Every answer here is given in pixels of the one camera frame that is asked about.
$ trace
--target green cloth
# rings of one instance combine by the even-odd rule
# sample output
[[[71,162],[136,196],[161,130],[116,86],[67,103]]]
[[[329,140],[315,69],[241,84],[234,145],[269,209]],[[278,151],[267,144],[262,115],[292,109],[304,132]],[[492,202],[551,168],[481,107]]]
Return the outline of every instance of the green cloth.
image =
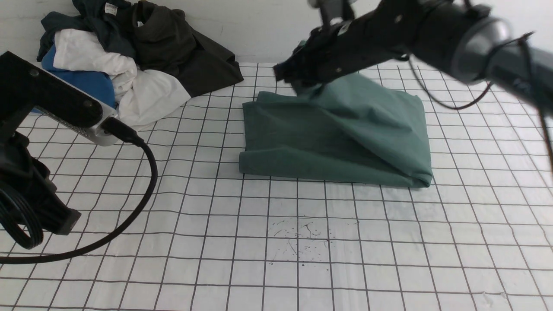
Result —
[[[260,92],[243,104],[244,174],[429,187],[430,146],[421,100],[360,74],[311,99]]]

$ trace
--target table surface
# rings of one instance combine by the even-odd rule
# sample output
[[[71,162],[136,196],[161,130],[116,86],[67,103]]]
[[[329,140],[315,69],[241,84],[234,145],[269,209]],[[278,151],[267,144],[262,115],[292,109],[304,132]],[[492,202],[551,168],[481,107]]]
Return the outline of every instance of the table surface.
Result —
[[[272,64],[190,100],[140,135],[158,188],[120,237],[87,256],[0,267],[4,310],[553,310],[553,179],[537,111],[494,87],[456,112],[430,102],[404,63],[362,74],[424,102],[435,181],[428,189],[240,174],[242,103],[293,95]],[[418,66],[440,100],[470,88]],[[149,181],[143,152],[98,147],[45,116],[20,131],[59,197],[82,212],[69,236],[2,256],[59,253],[111,232]]]

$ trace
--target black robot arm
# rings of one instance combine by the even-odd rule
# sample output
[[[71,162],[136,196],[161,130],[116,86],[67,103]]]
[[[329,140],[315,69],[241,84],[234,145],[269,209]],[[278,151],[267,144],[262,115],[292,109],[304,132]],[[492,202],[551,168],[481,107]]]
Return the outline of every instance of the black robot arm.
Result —
[[[355,19],[351,8],[344,9],[347,0],[318,0],[314,6],[321,10],[324,26],[275,66],[279,81],[324,84],[414,55],[460,82],[493,82],[553,114],[553,54],[513,40],[508,25],[491,17],[489,7],[459,6],[452,0],[382,0],[377,9]],[[342,21],[331,25],[336,17]]]

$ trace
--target white wall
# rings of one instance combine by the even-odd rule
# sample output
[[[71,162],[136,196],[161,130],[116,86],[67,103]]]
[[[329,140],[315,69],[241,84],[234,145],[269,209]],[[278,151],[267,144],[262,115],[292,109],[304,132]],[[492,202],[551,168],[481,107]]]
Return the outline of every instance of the white wall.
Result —
[[[552,0],[473,0],[494,7],[508,19],[515,34],[537,30],[533,43],[553,51]],[[183,9],[198,31],[235,52],[242,61],[280,61],[309,31],[320,25],[318,11],[306,0],[152,0]],[[43,34],[40,20],[50,11],[76,14],[71,0],[0,0],[0,53],[7,49],[33,60]],[[359,0],[358,15],[378,0]]]

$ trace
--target black cable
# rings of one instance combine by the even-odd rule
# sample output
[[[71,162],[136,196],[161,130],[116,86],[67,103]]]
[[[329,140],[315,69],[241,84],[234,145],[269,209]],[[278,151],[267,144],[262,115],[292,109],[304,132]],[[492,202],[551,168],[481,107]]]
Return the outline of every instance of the black cable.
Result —
[[[29,235],[18,225],[15,214],[27,227]],[[30,250],[42,243],[44,232],[40,221],[27,200],[12,186],[0,180],[0,225],[13,240],[23,248]]]
[[[108,131],[109,133],[113,134],[117,138],[121,139],[122,141],[127,143],[132,143],[135,146],[142,148],[142,150],[144,150],[144,153],[146,154],[146,157],[148,158],[148,163],[150,164],[150,169],[152,170],[152,177],[150,179],[148,188],[146,189],[146,192],[142,197],[142,200],[138,203],[137,207],[122,224],[120,224],[115,230],[113,230],[113,232],[111,232],[107,236],[103,237],[102,239],[88,246],[79,248],[74,251],[55,254],[55,255],[33,256],[33,257],[0,257],[0,264],[23,265],[23,264],[31,264],[31,263],[45,263],[45,262],[66,260],[73,257],[84,255],[111,242],[118,235],[120,235],[125,229],[127,229],[135,221],[135,219],[138,217],[140,212],[144,210],[146,204],[148,203],[148,201],[152,197],[152,194],[154,193],[155,185],[158,180],[158,166],[155,162],[155,157],[152,150],[150,149],[150,147],[148,147],[148,145],[144,142],[144,140],[137,135],[137,133],[134,130],[132,130],[127,125],[123,124],[118,119],[108,118],[102,124],[102,128]]]
[[[422,89],[428,94],[428,96],[433,100],[435,101],[438,105],[444,107],[444,108],[447,108],[447,109],[450,109],[450,110],[463,110],[463,109],[467,109],[467,108],[470,108],[474,105],[476,105],[477,103],[479,103],[483,98],[484,96],[486,96],[486,94],[490,91],[490,89],[492,88],[493,86],[493,83],[488,83],[488,86],[486,87],[486,89],[482,92],[482,94],[480,94],[480,96],[478,96],[478,98],[476,98],[475,100],[473,100],[472,102],[464,105],[464,106],[461,106],[461,107],[456,107],[456,106],[448,106],[446,104],[444,104],[443,102],[439,101],[436,97],[434,97],[434,95],[432,95],[430,93],[430,91],[426,88],[426,86],[422,83],[421,81],[421,78],[419,77],[419,75],[415,72],[415,65],[413,65],[413,61],[411,60],[411,57],[408,58],[407,60],[409,62],[409,67],[411,67],[411,72],[413,73],[413,75],[415,76],[415,80],[417,81],[417,83],[419,84],[420,87],[422,87]]]
[[[534,62],[532,61],[532,53],[530,52],[530,46],[528,45],[528,39],[532,34],[534,33],[531,32],[523,35],[517,40],[517,43],[526,61],[526,67],[528,68],[528,81],[530,82],[530,86],[534,91],[536,101],[545,102],[547,101],[547,98],[543,93],[543,90],[541,89],[540,83],[536,80],[536,67]],[[551,170],[553,170],[553,147],[551,146],[551,137],[547,128],[547,123],[545,121],[545,111],[543,109],[543,105],[537,106],[539,107],[538,113],[540,115],[541,129],[544,133],[544,141],[547,149],[547,154],[549,155],[549,165]]]

